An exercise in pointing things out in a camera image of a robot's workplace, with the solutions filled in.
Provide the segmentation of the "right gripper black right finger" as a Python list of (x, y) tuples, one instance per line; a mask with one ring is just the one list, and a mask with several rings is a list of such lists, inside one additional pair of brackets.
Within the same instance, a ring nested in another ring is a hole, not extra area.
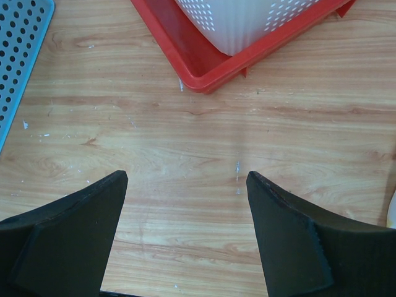
[(353, 220), (249, 172), (269, 296), (394, 296), (395, 230)]

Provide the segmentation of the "light blue upturned basket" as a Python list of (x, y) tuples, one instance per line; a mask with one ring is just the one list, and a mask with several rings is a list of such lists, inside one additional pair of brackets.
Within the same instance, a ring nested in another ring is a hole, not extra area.
[(51, 0), (1, 0), (1, 146), (20, 105), (55, 10)]

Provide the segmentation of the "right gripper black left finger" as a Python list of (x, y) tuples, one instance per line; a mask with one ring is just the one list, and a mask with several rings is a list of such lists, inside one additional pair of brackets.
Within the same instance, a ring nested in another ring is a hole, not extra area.
[(1, 296), (116, 296), (101, 290), (128, 177), (118, 170), (1, 221)]

